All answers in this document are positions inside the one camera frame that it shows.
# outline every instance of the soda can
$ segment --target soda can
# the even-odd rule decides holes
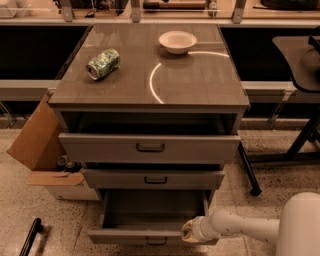
[[[86,67],[93,80],[109,75],[120,66],[120,55],[115,49],[107,49],[91,59]]]

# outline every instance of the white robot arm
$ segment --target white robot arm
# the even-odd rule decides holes
[[[276,245],[276,256],[320,255],[320,195],[295,195],[280,220],[243,218],[218,210],[188,221],[182,231],[182,239],[190,243],[243,234]]]

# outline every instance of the drawer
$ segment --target drawer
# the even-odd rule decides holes
[[[104,203],[101,228],[88,232],[94,243],[192,245],[181,239],[183,224],[208,214],[199,190],[108,190]]]
[[[82,174],[91,188],[96,189],[218,189],[224,171],[175,165],[133,165],[132,169],[115,166],[110,169],[83,169]]]
[[[61,133],[76,162],[224,164],[233,160],[239,136],[143,136]]]

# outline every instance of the brown cardboard box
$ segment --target brown cardboard box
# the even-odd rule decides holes
[[[31,170],[27,184],[45,186],[57,199],[98,200],[81,172],[57,171],[57,157],[65,151],[58,139],[62,129],[48,99],[44,96],[7,153]]]

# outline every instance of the terrazzo floor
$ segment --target terrazzo floor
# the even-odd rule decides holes
[[[275,247],[245,236],[220,239],[215,246],[96,245],[87,235],[99,226],[102,206],[97,201],[56,200],[40,186],[26,185],[30,171],[6,150],[20,127],[0,129],[0,255],[19,255],[33,220],[42,219],[46,232],[37,235],[29,255],[59,256],[271,256]],[[243,129],[249,153],[284,152],[299,133],[290,130]],[[312,150],[318,145],[307,145]],[[285,203],[299,192],[320,193],[319,165],[254,167],[262,193],[250,194],[250,184],[238,155],[226,165],[226,176],[210,211],[224,208],[245,217],[279,218]]]

